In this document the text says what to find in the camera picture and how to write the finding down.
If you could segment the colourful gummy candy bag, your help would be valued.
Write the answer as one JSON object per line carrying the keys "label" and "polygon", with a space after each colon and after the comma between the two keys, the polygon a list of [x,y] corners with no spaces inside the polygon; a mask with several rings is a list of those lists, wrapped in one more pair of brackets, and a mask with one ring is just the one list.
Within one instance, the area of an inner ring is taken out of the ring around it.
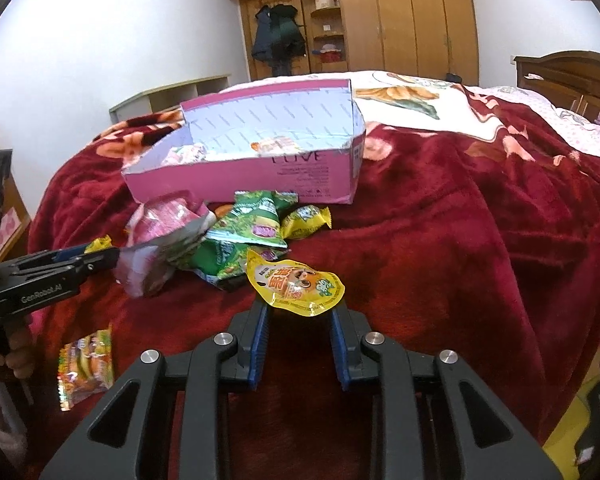
{"label": "colourful gummy candy bag", "polygon": [[59,352],[58,398],[61,411],[71,411],[93,394],[114,384],[111,326],[65,344]]}

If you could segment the green pea snack bag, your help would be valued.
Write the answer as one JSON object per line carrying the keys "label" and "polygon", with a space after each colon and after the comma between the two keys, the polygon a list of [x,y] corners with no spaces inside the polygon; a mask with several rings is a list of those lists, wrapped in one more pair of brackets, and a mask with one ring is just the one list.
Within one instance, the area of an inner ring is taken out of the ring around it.
{"label": "green pea snack bag", "polygon": [[207,231],[216,242],[286,248],[279,216],[298,203],[295,192],[236,191],[234,205]]}

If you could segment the yellow jelly cup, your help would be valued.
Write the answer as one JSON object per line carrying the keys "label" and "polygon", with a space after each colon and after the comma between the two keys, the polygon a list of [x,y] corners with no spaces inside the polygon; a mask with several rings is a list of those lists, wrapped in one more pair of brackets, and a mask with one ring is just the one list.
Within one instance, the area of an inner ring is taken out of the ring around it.
{"label": "yellow jelly cup", "polygon": [[346,291],[336,274],[289,259],[268,261],[252,249],[247,252],[246,275],[266,304],[304,318],[336,307]]}

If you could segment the small yellow candy packet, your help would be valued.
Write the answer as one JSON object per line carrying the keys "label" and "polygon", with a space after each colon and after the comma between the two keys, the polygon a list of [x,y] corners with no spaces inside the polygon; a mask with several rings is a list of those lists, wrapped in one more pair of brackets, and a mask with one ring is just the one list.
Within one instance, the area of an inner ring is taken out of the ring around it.
{"label": "small yellow candy packet", "polygon": [[284,240],[304,240],[323,226],[332,227],[329,208],[306,205],[288,214],[280,226],[280,232]]}

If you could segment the orange corn snack pack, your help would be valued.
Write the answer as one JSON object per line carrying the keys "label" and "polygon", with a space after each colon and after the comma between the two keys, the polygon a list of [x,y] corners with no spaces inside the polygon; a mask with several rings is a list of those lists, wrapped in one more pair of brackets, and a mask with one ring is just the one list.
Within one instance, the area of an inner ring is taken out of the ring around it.
{"label": "orange corn snack pack", "polygon": [[297,154],[301,151],[296,140],[289,136],[272,136],[250,143],[250,148],[259,156],[282,156]]}

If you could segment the wooden side cabinet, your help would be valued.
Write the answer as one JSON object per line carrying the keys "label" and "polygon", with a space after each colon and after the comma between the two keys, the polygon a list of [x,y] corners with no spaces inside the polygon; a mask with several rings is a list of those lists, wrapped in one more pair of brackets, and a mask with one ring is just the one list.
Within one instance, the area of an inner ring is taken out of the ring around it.
{"label": "wooden side cabinet", "polygon": [[24,206],[14,176],[4,180],[2,220],[0,223],[0,262],[27,253],[31,217]]}

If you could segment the red floral blanket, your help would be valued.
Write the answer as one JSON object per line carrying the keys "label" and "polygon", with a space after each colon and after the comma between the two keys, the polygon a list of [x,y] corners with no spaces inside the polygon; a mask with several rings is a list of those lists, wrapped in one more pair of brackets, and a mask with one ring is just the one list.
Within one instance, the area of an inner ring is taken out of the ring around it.
{"label": "red floral blanket", "polygon": [[[405,348],[457,351],[543,444],[600,345],[600,158],[528,107],[471,99],[501,119],[494,142],[373,125],[353,204],[329,206],[332,229],[289,255],[337,274],[349,308]],[[46,188],[29,252],[107,234],[122,245],[136,208],[123,150],[149,148],[176,120],[134,119],[70,158]],[[40,368],[26,479],[98,401],[60,410],[64,344],[111,325],[121,375],[145,349],[195,348],[256,296],[248,283],[222,292],[188,272],[153,297],[129,298],[110,272],[81,288],[33,315]],[[262,382],[230,398],[232,478],[368,478],[364,401],[340,387],[328,315],[275,310],[270,326]]]}

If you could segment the grey low shelf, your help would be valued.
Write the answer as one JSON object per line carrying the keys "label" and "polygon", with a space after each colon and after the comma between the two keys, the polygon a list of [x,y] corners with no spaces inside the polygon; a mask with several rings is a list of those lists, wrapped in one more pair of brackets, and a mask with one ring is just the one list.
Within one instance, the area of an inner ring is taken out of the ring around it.
{"label": "grey low shelf", "polygon": [[110,119],[115,124],[137,116],[168,112],[185,101],[219,92],[227,87],[228,76],[219,75],[144,90],[111,107]]}

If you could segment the pink cardboard box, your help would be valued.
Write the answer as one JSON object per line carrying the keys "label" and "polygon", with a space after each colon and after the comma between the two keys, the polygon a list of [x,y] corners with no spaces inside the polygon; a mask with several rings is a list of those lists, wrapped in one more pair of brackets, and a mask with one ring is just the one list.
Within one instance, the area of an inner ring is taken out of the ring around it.
{"label": "pink cardboard box", "polygon": [[183,127],[122,171],[134,200],[178,191],[225,203],[237,191],[295,192],[348,204],[358,186],[365,122],[350,80],[275,81],[182,103]]}

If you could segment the hanging dark coats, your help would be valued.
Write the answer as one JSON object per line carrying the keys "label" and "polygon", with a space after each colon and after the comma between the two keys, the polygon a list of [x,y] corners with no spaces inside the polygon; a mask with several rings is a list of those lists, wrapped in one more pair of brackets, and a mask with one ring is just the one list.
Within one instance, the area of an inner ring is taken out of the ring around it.
{"label": "hanging dark coats", "polygon": [[257,31],[251,57],[268,64],[272,76],[291,76],[292,61],[306,55],[306,40],[296,21],[298,10],[289,4],[262,6],[256,14]]}

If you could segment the red pot on shelf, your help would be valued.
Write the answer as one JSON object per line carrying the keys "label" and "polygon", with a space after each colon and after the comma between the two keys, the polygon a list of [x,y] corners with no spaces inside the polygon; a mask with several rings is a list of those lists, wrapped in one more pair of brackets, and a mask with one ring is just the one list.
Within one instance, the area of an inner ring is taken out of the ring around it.
{"label": "red pot on shelf", "polygon": [[321,63],[339,63],[343,60],[342,50],[336,44],[324,44],[319,49],[314,49],[312,53]]}

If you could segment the pink checked bedsheet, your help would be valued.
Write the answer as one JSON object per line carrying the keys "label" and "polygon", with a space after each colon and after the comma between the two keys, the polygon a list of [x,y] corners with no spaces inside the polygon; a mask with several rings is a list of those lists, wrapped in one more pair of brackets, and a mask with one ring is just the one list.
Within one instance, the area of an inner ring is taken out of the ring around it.
{"label": "pink checked bedsheet", "polygon": [[452,132],[492,142],[499,133],[531,138],[540,118],[570,151],[600,158],[600,126],[550,104],[538,92],[511,86],[481,88],[385,70],[270,77],[234,84],[234,90],[271,84],[347,80],[367,125],[407,128],[423,134]]}

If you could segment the black bag on floor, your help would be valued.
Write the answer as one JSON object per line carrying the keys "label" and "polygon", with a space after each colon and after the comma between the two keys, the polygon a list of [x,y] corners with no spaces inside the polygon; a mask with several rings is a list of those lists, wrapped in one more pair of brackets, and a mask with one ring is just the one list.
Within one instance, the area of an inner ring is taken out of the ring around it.
{"label": "black bag on floor", "polygon": [[445,81],[452,82],[453,84],[461,84],[463,82],[463,78],[457,74],[447,73],[445,75]]}

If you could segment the wooden headboard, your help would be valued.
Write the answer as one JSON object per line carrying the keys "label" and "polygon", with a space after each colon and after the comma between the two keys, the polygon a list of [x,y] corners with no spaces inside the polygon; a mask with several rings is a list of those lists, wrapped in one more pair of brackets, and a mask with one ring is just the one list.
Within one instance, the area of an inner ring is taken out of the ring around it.
{"label": "wooden headboard", "polygon": [[564,51],[532,58],[516,56],[517,86],[590,122],[600,116],[600,53]]}

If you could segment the wooden wardrobe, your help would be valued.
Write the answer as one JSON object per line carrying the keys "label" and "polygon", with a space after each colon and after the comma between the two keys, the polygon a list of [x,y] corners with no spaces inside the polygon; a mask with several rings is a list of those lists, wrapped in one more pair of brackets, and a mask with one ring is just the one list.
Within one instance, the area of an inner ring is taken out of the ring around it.
{"label": "wooden wardrobe", "polygon": [[[262,6],[289,4],[306,40],[306,55],[292,61],[293,75],[346,70],[389,72],[445,79],[457,74],[478,84],[479,50],[472,0],[237,0],[251,78],[272,76],[251,57],[256,14]],[[321,63],[312,53],[324,44],[342,50],[339,63]]]}

